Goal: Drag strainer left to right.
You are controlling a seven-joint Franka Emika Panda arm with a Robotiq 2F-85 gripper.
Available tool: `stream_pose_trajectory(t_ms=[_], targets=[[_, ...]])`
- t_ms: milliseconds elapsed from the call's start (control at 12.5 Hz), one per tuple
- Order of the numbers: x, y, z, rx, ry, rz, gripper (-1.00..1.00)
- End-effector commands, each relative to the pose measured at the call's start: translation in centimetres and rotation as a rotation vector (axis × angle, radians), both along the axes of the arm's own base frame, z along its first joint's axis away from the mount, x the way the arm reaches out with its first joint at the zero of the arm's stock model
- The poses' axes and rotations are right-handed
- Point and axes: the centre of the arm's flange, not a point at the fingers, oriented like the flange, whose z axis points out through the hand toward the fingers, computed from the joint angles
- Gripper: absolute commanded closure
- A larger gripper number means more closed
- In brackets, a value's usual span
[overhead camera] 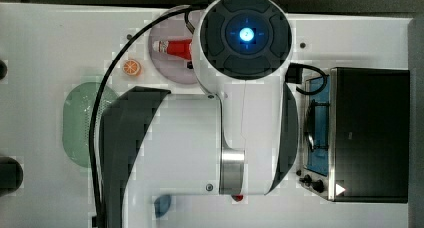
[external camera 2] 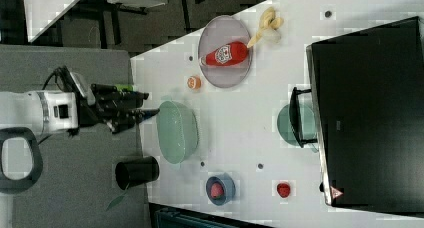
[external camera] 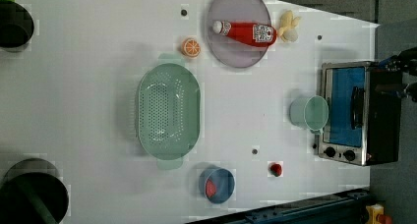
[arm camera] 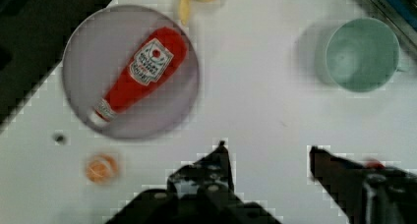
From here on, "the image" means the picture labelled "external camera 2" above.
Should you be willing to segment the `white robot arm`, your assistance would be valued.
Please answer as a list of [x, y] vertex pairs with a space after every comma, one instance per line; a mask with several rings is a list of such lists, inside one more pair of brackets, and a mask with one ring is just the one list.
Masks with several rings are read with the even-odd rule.
[[1, 94], [1, 127], [24, 127], [35, 136], [66, 132], [75, 136], [82, 128], [106, 125], [118, 134], [156, 116], [157, 109], [144, 109], [147, 93], [93, 84], [89, 95], [79, 91], [30, 91]]

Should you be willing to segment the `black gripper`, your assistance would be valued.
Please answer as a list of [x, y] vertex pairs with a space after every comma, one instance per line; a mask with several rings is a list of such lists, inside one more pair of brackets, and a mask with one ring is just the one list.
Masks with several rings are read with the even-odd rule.
[[78, 124], [80, 128], [105, 124], [112, 134], [131, 129], [136, 121], [142, 122], [156, 116], [159, 109], [136, 109], [138, 99], [147, 100], [149, 93], [134, 92], [116, 86], [92, 84], [94, 102], [87, 95], [77, 93]]

